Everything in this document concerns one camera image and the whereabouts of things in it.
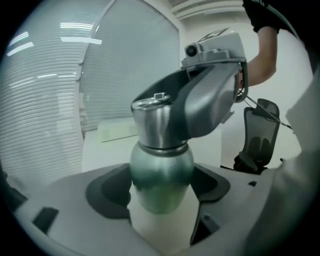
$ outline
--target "office chair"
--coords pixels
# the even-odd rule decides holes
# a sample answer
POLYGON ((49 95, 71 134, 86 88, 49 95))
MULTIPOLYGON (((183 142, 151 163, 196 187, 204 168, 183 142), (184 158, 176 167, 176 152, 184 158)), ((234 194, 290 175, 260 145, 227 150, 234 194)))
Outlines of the office chair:
MULTIPOLYGON (((279 119, 280 111, 274 102, 262 98, 257 102, 279 119)), ((234 159, 235 171, 261 174, 272 158, 280 124, 259 105, 244 109, 245 142, 234 159)))

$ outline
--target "chair backrest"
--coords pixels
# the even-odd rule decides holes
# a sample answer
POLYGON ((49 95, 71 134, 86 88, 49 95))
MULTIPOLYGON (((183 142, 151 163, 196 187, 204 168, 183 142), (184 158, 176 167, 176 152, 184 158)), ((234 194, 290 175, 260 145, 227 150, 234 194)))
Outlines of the chair backrest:
MULTIPOLYGON (((279 119, 279 108, 274 102, 259 98, 258 104, 279 119)), ((280 124, 257 105, 256 108, 244 109, 244 125, 245 143, 242 151, 258 167, 266 166, 272 158, 280 124)))

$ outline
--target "person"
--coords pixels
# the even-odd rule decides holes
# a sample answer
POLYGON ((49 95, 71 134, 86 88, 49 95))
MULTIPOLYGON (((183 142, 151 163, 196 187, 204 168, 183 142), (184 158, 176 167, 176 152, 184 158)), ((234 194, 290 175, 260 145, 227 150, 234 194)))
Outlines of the person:
MULTIPOLYGON (((317 49, 319 43, 315 40, 315 33, 319 31, 318 1, 307 1, 302 4, 300 1, 243 0, 242 6, 259 41, 258 55, 247 64, 249 86, 265 82, 276 72, 277 35, 280 29, 293 33, 302 41, 309 56, 312 72, 315 74, 320 62, 319 49, 317 49), (281 13, 289 24, 275 12, 270 11, 271 8, 281 13)), ((240 73, 239 88, 242 84, 243 77, 240 73)))

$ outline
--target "thermos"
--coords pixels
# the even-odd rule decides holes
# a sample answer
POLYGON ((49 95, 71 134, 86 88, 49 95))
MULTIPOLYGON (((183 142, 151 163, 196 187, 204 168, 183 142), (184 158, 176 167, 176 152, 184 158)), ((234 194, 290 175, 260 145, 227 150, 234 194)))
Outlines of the thermos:
POLYGON ((156 93, 132 103, 139 134, 130 157, 130 172, 141 205, 155 214, 174 211, 182 202, 194 170, 187 141, 169 129, 171 97, 156 93))

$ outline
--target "white table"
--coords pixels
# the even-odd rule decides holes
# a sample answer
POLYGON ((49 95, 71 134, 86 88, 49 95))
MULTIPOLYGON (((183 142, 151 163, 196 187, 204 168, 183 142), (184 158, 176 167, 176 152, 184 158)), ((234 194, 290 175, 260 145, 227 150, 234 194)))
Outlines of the white table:
MULTIPOLYGON (((221 163, 221 131, 214 130, 207 136, 189 140, 194 161, 215 167, 221 163)), ((97 168, 128 163, 138 136, 100 142, 97 131, 85 135, 82 153, 82 172, 97 168)), ((130 189, 128 205, 133 228, 154 248, 164 255, 171 255, 188 248, 195 226, 199 202, 189 186, 180 206, 170 214, 155 215, 145 210, 136 196, 134 186, 130 189)))

